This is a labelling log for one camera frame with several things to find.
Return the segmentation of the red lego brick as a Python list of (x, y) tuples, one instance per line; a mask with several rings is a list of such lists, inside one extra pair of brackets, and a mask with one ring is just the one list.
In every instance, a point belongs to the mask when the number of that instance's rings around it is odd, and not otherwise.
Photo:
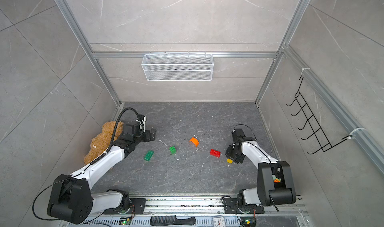
[(217, 151), (217, 150), (214, 150), (214, 149), (211, 149), (210, 150), (210, 155), (211, 156), (214, 156), (216, 158), (219, 158), (221, 156), (221, 152), (220, 151)]

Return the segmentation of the long green lego brick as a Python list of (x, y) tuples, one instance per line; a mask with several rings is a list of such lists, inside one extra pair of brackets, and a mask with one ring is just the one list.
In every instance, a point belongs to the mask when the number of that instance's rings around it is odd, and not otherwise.
[(145, 155), (145, 157), (144, 157), (144, 160), (147, 161), (147, 162), (149, 162), (149, 161), (151, 160), (153, 154), (154, 154), (154, 151), (152, 151), (152, 150), (148, 150), (148, 152), (146, 153), (146, 155)]

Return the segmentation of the small green lego brick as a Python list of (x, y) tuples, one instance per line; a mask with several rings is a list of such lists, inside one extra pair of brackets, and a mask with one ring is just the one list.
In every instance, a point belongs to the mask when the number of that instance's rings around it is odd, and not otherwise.
[(171, 155), (174, 155), (176, 153), (176, 148), (174, 146), (169, 147)]

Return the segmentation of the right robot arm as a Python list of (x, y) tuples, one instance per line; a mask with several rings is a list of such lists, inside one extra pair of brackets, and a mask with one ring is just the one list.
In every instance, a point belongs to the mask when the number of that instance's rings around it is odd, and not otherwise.
[(242, 212), (254, 207), (294, 204), (297, 199), (290, 165), (270, 156), (257, 143), (246, 137), (242, 129), (232, 130), (233, 143), (226, 150), (229, 162), (241, 164), (245, 158), (257, 167), (257, 186), (241, 190), (238, 206)]

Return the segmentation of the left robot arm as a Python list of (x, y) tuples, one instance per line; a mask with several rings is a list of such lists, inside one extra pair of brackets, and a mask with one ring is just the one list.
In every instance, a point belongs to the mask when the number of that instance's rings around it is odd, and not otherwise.
[(126, 124), (123, 132), (95, 160), (70, 175), (58, 176), (52, 186), (47, 207), (50, 217), (72, 224), (82, 223), (90, 214), (112, 210), (126, 213), (131, 208), (129, 193), (110, 189), (93, 194), (92, 187), (113, 166), (132, 153), (141, 142), (155, 141), (157, 131), (140, 124)]

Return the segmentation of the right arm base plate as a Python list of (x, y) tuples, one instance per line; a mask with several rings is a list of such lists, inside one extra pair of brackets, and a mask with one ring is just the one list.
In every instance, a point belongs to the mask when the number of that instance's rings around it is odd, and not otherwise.
[(264, 214), (265, 209), (262, 204), (248, 205), (243, 200), (224, 196), (221, 198), (226, 214)]

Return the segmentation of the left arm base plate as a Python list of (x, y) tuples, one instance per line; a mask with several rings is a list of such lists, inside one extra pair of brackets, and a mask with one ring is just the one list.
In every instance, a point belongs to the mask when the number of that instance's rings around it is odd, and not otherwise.
[(111, 208), (104, 211), (105, 215), (131, 215), (133, 212), (135, 215), (142, 215), (146, 207), (145, 198), (130, 199), (130, 203), (127, 207), (123, 208)]

